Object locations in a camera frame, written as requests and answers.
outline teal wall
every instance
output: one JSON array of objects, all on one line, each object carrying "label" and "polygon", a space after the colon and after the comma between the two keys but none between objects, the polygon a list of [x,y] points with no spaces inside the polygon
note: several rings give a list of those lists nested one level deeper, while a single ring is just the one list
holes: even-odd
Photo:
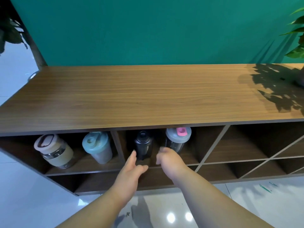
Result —
[{"label": "teal wall", "polygon": [[48,65],[295,63],[304,0],[12,0]]}]

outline right hand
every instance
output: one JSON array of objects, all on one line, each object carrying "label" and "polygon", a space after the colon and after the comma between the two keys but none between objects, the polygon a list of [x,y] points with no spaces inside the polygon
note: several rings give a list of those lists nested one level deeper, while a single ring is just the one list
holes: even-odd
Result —
[{"label": "right hand", "polygon": [[156,155],[156,164],[161,165],[165,174],[175,183],[185,172],[190,169],[181,157],[168,147],[160,147]]}]

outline pink lid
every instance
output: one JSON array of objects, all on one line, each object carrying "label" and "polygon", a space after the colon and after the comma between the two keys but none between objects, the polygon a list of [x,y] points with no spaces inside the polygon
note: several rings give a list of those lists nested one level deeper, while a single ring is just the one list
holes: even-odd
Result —
[{"label": "pink lid", "polygon": [[186,127],[178,127],[176,128],[176,131],[177,131],[177,135],[179,136],[186,136],[188,134]]}]

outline gray lid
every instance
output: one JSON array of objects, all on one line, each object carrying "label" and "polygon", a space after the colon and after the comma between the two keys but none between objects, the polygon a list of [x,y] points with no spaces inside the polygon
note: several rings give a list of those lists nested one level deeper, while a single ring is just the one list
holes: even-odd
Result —
[{"label": "gray lid", "polygon": [[185,143],[191,137],[190,127],[179,127],[179,128],[167,128],[167,137],[175,143]]}]

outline beige lid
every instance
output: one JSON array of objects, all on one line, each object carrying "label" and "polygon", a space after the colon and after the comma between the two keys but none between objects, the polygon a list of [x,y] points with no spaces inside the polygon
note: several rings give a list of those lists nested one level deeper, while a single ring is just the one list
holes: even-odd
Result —
[{"label": "beige lid", "polygon": [[44,134],[34,144],[34,148],[43,154],[53,153],[61,146],[61,139],[57,134]]}]

